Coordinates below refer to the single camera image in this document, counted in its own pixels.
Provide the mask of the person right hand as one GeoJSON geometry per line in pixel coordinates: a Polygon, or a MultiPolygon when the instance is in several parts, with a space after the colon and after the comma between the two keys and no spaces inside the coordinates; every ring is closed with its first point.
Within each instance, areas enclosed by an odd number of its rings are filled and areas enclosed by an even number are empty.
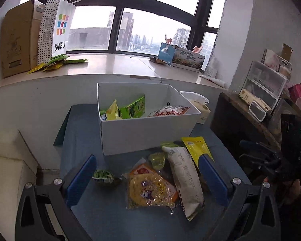
{"type": "Polygon", "coordinates": [[[276,184],[266,177],[263,183],[271,185],[278,207],[292,204],[301,195],[301,183],[299,179],[294,182],[288,181],[276,184]]]}

